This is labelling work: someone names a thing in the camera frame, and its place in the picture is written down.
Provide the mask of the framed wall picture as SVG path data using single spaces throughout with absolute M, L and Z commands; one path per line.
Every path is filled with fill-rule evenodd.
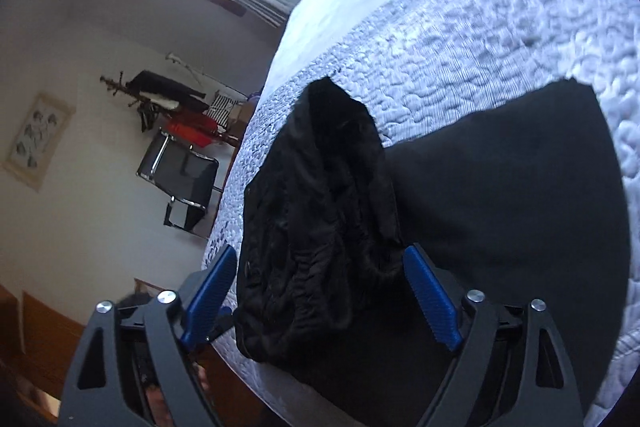
M 11 142 L 2 167 L 39 192 L 58 143 L 76 108 L 46 91 L 37 93 Z

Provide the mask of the black quilted pants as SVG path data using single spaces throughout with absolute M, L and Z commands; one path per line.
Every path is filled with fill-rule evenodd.
M 631 238 L 592 88 L 555 81 L 384 147 L 366 106 L 329 78 L 309 83 L 244 192 L 240 352 L 363 424 L 416 425 L 458 349 L 424 319 L 409 246 L 506 306 L 470 425 L 514 408 L 537 299 L 579 405 L 593 403 L 623 322 Z

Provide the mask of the grey quilted bedspread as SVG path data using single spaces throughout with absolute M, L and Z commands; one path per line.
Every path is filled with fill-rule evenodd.
M 594 91 L 613 140 L 628 202 L 631 260 L 623 322 L 604 381 L 581 407 L 564 343 L 546 304 L 534 300 L 514 408 L 482 426 L 620 426 L 639 421 L 639 0 L 390 0 L 315 58 L 256 112 L 222 193 L 204 263 L 239 253 L 228 303 L 238 307 L 244 192 L 299 95 L 329 78 L 367 107 L 384 147 L 573 79 Z M 431 267 L 452 301 L 461 297 L 463 341 L 435 399 L 413 426 L 472 426 L 489 352 L 506 306 L 465 291 Z M 367 426 L 290 373 L 244 357 L 234 331 L 217 350 L 251 392 L 288 426 Z

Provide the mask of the coat rack with clothes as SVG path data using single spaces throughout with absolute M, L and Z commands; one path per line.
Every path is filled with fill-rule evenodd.
M 148 132 L 162 127 L 176 138 L 205 148 L 215 142 L 237 147 L 244 124 L 242 109 L 248 98 L 217 80 L 213 92 L 194 89 L 177 80 L 144 70 L 129 81 L 102 76 L 106 90 L 112 95 L 131 98 L 141 121 L 141 130 Z

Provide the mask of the black metal chair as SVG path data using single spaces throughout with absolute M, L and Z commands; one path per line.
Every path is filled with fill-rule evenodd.
M 163 225 L 195 235 L 194 229 L 208 213 L 216 185 L 219 161 L 206 156 L 178 140 L 175 135 L 160 129 L 144 153 L 136 175 L 151 183 L 169 197 Z M 175 203 L 186 207 L 182 225 L 171 221 Z

